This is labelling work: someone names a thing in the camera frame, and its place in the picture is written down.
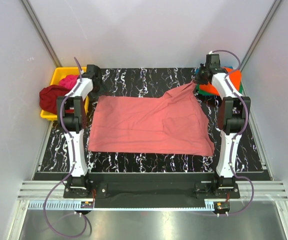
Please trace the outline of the salmon pink t shirt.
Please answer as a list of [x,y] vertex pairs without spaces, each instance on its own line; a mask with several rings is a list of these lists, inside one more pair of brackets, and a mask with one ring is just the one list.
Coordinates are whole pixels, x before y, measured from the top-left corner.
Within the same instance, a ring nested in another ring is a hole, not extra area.
[[179,154],[211,157],[209,120],[190,82],[158,98],[100,96],[94,111],[90,152]]

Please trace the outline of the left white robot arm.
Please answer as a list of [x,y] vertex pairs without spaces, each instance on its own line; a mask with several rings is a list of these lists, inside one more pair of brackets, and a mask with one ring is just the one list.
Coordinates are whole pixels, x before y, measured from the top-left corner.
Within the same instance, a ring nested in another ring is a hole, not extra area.
[[84,153],[84,132],[87,124],[84,100],[90,93],[100,91],[101,81],[101,73],[84,72],[77,77],[76,84],[66,95],[56,99],[57,121],[64,131],[68,146],[69,172],[63,179],[66,181],[66,198],[87,198],[95,193]]

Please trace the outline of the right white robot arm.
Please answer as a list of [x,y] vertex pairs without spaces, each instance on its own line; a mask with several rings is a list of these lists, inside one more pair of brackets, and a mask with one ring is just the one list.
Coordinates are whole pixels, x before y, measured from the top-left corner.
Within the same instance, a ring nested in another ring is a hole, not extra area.
[[238,195],[238,178],[235,170],[238,146],[249,121],[251,99],[243,96],[231,82],[230,74],[222,67],[201,64],[195,80],[200,85],[212,85],[221,98],[217,125],[221,146],[219,161],[211,183],[197,183],[196,194],[226,198],[230,193]]

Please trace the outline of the yellow plastic bin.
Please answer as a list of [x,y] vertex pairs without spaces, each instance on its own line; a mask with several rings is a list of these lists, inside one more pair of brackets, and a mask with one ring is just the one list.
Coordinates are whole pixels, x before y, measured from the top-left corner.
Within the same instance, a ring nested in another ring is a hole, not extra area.
[[[76,85],[81,80],[80,79],[80,70],[78,67],[58,67],[55,69],[55,71],[53,73],[52,79],[50,81],[50,85],[59,85],[59,81],[61,79],[65,78],[67,75],[78,75]],[[40,117],[42,119],[45,119],[48,121],[57,121],[57,119],[58,119],[57,114],[53,114],[53,113],[44,111],[42,109],[41,109]]]

